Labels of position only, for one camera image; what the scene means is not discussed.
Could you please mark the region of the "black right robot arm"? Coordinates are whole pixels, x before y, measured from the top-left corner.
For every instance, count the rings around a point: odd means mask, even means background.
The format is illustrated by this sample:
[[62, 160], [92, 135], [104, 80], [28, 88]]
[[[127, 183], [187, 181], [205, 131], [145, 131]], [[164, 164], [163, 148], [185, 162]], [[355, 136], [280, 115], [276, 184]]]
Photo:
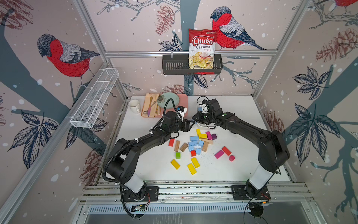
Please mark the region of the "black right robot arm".
[[253, 175], [246, 181], [245, 191], [250, 199], [256, 199], [267, 183], [290, 158], [282, 133], [268, 131], [240, 119], [231, 112], [223, 112], [216, 99], [204, 99], [197, 103], [201, 107], [192, 119], [202, 125], [214, 124], [233, 134], [238, 134], [258, 147], [258, 162]]

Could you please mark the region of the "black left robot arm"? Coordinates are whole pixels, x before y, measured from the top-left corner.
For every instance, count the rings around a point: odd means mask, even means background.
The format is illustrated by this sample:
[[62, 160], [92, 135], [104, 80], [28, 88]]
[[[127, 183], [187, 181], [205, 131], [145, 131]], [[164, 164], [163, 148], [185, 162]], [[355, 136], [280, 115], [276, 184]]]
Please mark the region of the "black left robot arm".
[[172, 134], [188, 132], [194, 121], [184, 118], [187, 108], [178, 106], [174, 111], [164, 111], [162, 118], [150, 129], [149, 134], [134, 140], [118, 140], [103, 163], [102, 178], [117, 183], [129, 191], [129, 198], [142, 200], [147, 196], [146, 183], [136, 173], [139, 157], [148, 150], [176, 138]]

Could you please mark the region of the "red rectangular block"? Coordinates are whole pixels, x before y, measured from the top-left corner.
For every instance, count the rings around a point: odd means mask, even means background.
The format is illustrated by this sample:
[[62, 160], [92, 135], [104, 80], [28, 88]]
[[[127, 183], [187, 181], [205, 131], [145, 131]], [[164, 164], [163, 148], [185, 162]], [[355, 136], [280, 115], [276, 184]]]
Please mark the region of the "red rectangular block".
[[170, 139], [170, 141], [169, 141], [169, 144], [168, 144], [168, 145], [169, 145], [170, 147], [173, 147], [173, 145], [174, 145], [174, 141], [175, 141], [174, 139]]

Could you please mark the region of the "pink plastic tray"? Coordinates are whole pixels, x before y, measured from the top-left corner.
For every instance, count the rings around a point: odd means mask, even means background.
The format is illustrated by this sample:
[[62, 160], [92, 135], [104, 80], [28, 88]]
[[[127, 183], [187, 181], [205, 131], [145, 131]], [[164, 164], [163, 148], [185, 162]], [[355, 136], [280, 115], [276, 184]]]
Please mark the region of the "pink plastic tray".
[[[176, 108], [178, 108], [179, 106], [183, 106], [183, 107], [186, 107], [188, 108], [188, 98], [187, 98], [187, 95], [185, 94], [177, 94], [180, 98], [180, 102], [179, 104], [176, 106]], [[160, 108], [160, 116], [161, 117], [163, 115], [163, 112], [164, 112], [164, 108]]]

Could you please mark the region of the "yellow striped block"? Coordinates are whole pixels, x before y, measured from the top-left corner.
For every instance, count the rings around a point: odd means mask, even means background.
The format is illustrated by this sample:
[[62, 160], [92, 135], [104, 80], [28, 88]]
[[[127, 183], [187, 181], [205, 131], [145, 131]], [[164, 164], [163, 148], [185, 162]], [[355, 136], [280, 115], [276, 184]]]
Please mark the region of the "yellow striped block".
[[207, 139], [208, 135], [207, 134], [199, 134], [198, 137], [199, 137], [199, 139]]

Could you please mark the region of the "magenta rectangular block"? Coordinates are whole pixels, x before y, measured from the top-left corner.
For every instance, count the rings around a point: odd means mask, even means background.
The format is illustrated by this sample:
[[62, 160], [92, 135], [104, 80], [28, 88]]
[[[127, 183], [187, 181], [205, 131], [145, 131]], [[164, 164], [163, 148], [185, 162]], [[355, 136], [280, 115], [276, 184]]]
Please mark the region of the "magenta rectangular block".
[[211, 133], [210, 133], [209, 131], [206, 132], [206, 135], [207, 135], [207, 139], [208, 139], [208, 140], [212, 140], [212, 139], [213, 139], [213, 138], [212, 138], [212, 135], [211, 135]]

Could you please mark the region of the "long light blue block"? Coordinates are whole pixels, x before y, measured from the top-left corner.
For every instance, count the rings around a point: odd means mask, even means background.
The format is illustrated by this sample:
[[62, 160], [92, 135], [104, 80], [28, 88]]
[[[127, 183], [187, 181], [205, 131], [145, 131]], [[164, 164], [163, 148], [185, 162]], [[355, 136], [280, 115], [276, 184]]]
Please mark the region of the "long light blue block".
[[199, 137], [198, 136], [190, 136], [190, 141], [198, 141]]

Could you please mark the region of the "pale wood block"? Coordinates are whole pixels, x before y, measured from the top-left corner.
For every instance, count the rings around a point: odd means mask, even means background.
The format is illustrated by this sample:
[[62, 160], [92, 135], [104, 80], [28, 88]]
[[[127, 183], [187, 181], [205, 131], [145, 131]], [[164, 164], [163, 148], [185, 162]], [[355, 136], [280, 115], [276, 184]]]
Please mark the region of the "pale wood block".
[[202, 141], [207, 142], [210, 145], [213, 145], [213, 140], [202, 139]]

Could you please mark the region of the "natural wood block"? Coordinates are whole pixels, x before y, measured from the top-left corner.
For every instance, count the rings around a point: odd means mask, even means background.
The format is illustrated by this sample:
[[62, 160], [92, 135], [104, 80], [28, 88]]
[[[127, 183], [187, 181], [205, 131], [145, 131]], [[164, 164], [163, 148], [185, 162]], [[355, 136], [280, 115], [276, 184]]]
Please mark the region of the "natural wood block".
[[209, 146], [209, 143], [205, 141], [204, 144], [203, 144], [203, 146], [202, 146], [202, 151], [203, 151], [203, 152], [207, 152], [208, 146]]

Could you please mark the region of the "red block right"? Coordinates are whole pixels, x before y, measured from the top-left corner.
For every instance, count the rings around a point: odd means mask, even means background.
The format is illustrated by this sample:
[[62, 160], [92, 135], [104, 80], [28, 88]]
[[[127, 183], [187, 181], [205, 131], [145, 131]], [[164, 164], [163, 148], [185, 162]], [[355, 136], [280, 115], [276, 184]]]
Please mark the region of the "red block right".
[[227, 147], [223, 147], [222, 151], [227, 155], [230, 156], [232, 154], [232, 152], [227, 148]]

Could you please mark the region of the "white ceramic mug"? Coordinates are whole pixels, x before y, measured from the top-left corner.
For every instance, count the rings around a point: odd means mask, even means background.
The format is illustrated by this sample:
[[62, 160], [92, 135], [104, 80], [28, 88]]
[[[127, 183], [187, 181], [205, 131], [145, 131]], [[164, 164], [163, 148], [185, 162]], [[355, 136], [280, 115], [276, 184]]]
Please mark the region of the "white ceramic mug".
[[140, 101], [137, 99], [132, 99], [129, 102], [129, 108], [134, 114], [140, 114], [141, 113]]

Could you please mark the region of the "yellow block front left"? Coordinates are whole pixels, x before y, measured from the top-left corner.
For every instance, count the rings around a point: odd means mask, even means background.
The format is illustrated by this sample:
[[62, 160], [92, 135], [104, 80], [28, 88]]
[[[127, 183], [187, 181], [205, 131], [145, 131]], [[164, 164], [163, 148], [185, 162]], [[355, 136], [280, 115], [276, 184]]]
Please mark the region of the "yellow block front left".
[[174, 166], [176, 170], [180, 168], [179, 163], [175, 159], [171, 160], [171, 164]]

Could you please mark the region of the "Chuba cassava chips bag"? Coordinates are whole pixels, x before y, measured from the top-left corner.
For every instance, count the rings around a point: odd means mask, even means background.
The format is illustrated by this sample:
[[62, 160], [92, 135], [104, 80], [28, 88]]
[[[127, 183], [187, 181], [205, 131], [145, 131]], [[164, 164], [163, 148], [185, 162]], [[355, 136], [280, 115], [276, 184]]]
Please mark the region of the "Chuba cassava chips bag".
[[213, 69], [217, 30], [189, 29], [189, 68]]

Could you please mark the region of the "purple handled spoon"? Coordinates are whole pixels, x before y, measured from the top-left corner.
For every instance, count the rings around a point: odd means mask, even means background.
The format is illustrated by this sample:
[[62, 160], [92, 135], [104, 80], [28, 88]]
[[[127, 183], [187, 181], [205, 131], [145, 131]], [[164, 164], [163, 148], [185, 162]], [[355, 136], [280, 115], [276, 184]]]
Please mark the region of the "purple handled spoon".
[[149, 104], [149, 107], [148, 107], [148, 110], [147, 110], [147, 116], [148, 117], [150, 117], [152, 107], [154, 106], [155, 103], [156, 103], [156, 101], [154, 100], [154, 97], [150, 97], [150, 104]]

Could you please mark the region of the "aluminium mounting rail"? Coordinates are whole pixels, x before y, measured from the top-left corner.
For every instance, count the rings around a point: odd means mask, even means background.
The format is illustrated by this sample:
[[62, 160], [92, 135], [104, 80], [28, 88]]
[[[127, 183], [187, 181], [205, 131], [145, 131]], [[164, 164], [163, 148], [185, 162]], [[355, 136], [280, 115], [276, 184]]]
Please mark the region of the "aluminium mounting rail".
[[[121, 193], [118, 185], [108, 183], [86, 187], [79, 202], [84, 204], [98, 200], [116, 203], [121, 196], [125, 197], [125, 202], [136, 202], [128, 190]], [[241, 182], [152, 182], [148, 184], [143, 199], [140, 199], [141, 202], [151, 203], [247, 202], [249, 200], [245, 186]], [[291, 182], [270, 183], [255, 197], [256, 202], [272, 203], [312, 200], [313, 196], [306, 184]]]

